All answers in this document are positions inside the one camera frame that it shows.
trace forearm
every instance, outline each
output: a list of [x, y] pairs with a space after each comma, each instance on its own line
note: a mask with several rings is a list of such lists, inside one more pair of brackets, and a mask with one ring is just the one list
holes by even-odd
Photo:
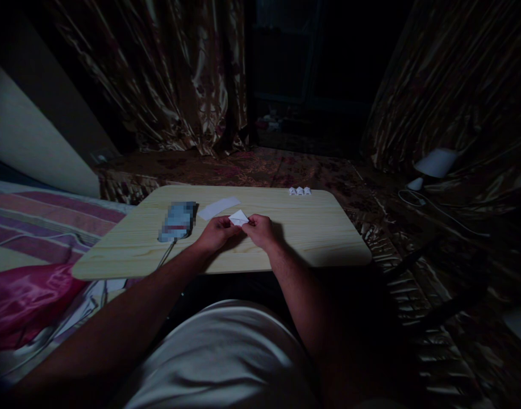
[[284, 245], [274, 245], [267, 253], [294, 325], [316, 361], [326, 353], [327, 336], [334, 332], [334, 307], [312, 272]]
[[300, 337], [320, 372], [326, 407], [346, 407], [383, 395], [356, 337], [309, 269], [284, 245], [268, 251], [270, 263]]
[[116, 297], [26, 376], [15, 395], [42, 397], [49, 392], [69, 397], [77, 391], [79, 399], [99, 397], [145, 353], [210, 255], [192, 245]]

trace lamp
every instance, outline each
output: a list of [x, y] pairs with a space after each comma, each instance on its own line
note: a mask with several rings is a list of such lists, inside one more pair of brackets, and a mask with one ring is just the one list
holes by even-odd
[[[443, 178], [457, 159], [457, 152], [446, 148], [437, 148], [414, 165], [424, 175]], [[419, 190], [423, 186], [423, 177], [418, 177], [406, 185], [410, 190]]]

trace floral curtain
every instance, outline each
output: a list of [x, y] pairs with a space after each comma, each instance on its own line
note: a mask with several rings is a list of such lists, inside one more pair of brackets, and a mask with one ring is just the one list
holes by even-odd
[[521, 205], [521, 0], [416, 1], [370, 115], [362, 152], [418, 176], [437, 147], [459, 159], [427, 185], [471, 218]]
[[141, 151], [246, 150], [241, 0], [45, 0]]

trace lamp base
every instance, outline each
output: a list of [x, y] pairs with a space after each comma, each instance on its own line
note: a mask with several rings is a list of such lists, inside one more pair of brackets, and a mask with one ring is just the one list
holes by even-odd
[[406, 185], [406, 187], [410, 190], [420, 190], [423, 186], [423, 178], [418, 177], [416, 180], [411, 181]]

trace white t-shirt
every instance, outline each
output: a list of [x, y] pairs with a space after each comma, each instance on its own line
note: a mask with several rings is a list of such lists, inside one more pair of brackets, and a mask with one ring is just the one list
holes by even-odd
[[274, 313], [251, 302], [225, 300], [175, 328], [132, 373], [113, 404], [319, 407], [315, 385], [304, 350]]

